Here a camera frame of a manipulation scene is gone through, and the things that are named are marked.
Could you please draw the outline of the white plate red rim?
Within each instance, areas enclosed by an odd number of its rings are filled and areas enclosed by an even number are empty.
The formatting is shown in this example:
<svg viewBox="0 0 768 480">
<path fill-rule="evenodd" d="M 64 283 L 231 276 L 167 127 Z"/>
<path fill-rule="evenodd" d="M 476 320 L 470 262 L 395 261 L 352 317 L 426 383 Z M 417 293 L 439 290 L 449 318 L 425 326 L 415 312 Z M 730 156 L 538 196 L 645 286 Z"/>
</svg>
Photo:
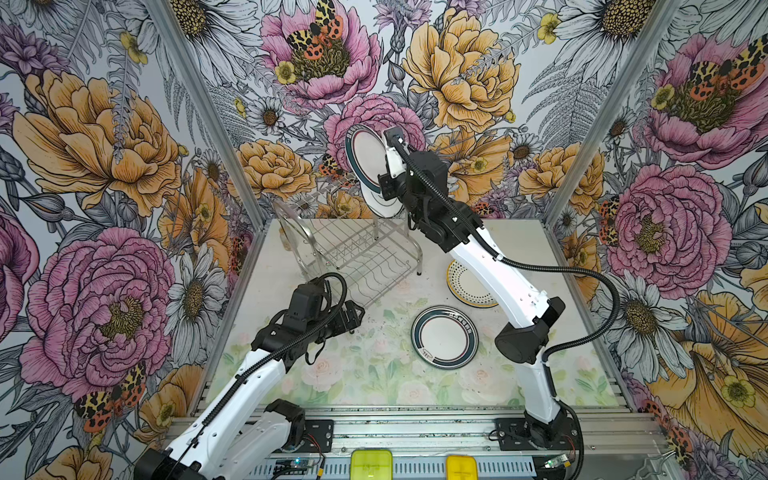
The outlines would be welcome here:
<svg viewBox="0 0 768 480">
<path fill-rule="evenodd" d="M 436 305 L 415 317 L 411 343 L 426 363 L 441 370 L 458 370 L 467 366 L 477 354 L 479 333 L 461 310 Z"/>
</svg>

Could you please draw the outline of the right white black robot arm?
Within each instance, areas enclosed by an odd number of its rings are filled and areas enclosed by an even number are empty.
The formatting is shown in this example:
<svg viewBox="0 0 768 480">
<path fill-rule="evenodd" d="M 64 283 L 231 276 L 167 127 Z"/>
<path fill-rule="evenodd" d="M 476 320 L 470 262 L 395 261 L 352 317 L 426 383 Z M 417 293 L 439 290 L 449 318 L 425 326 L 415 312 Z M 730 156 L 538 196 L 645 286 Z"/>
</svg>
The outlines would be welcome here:
<svg viewBox="0 0 768 480">
<path fill-rule="evenodd" d="M 448 169 L 436 153 L 414 150 L 399 127 L 385 130 L 383 139 L 386 171 L 379 177 L 383 198 L 399 201 L 408 213 L 409 226 L 469 270 L 502 308 L 507 323 L 494 343 L 515 363 L 523 390 L 525 423 L 518 435 L 539 448 L 552 446 L 568 432 L 568 415 L 556 399 L 541 350 L 565 309 L 564 302 L 549 297 L 516 267 L 505 264 L 481 217 L 449 196 Z"/>
</svg>

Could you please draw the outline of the white plate grey swirl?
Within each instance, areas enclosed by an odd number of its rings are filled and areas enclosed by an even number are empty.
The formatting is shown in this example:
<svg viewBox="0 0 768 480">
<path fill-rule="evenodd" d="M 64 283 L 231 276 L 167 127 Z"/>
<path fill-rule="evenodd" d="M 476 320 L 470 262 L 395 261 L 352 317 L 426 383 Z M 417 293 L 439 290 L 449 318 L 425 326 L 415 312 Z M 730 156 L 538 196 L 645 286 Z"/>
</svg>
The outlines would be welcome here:
<svg viewBox="0 0 768 480">
<path fill-rule="evenodd" d="M 371 128 L 357 124 L 346 133 L 345 151 L 351 171 L 374 193 L 380 194 L 379 176 L 387 172 L 386 147 Z"/>
</svg>

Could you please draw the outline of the white plate teal rim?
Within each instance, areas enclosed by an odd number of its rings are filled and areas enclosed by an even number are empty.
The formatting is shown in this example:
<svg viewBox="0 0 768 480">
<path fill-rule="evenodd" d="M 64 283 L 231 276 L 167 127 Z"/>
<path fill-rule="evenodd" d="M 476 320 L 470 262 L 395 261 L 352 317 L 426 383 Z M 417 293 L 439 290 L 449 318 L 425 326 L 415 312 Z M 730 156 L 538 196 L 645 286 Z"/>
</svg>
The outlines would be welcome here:
<svg viewBox="0 0 768 480">
<path fill-rule="evenodd" d="M 399 200 L 385 200 L 381 194 L 374 192 L 366 185 L 361 185 L 360 189 L 366 205 L 376 216 L 389 219 L 397 217 L 402 212 L 403 205 Z"/>
</svg>

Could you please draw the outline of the silver metal dish rack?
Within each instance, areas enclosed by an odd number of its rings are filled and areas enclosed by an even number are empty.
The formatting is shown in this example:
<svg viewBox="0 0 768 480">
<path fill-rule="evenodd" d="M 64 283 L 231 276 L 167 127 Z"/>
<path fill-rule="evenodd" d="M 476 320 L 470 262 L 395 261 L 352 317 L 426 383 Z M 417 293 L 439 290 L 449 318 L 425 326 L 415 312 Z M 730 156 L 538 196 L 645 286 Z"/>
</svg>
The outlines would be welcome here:
<svg viewBox="0 0 768 480">
<path fill-rule="evenodd" d="M 280 200 L 273 210 L 303 277 L 336 272 L 347 282 L 348 297 L 363 307 L 422 273 L 422 248 L 400 221 L 303 218 Z"/>
</svg>

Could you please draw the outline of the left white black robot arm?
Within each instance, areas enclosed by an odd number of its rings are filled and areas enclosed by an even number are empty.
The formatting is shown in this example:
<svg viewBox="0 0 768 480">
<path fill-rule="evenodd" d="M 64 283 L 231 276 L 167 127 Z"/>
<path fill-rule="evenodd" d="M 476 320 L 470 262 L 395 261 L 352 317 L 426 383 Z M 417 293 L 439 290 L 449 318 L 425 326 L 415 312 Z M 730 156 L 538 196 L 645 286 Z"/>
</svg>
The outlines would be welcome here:
<svg viewBox="0 0 768 480">
<path fill-rule="evenodd" d="M 254 425 L 249 418 L 311 345 L 351 333 L 365 310 L 347 297 L 335 272 L 299 285 L 287 308 L 258 331 L 236 373 L 182 434 L 164 450 L 150 449 L 134 465 L 136 479 L 243 479 L 273 452 L 298 446 L 306 414 L 286 400 L 271 402 Z"/>
</svg>

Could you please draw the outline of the white plate yellow rim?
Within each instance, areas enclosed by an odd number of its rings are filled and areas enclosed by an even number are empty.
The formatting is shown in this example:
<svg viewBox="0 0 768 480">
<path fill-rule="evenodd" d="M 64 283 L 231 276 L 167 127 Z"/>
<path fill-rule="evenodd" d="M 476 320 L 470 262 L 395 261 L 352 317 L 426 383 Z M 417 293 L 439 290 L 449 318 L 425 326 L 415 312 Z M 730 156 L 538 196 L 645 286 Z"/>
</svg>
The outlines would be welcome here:
<svg viewBox="0 0 768 480">
<path fill-rule="evenodd" d="M 447 267 L 446 284 L 451 294 L 465 305 L 479 309 L 493 308 L 498 305 L 483 284 L 456 260 Z"/>
</svg>

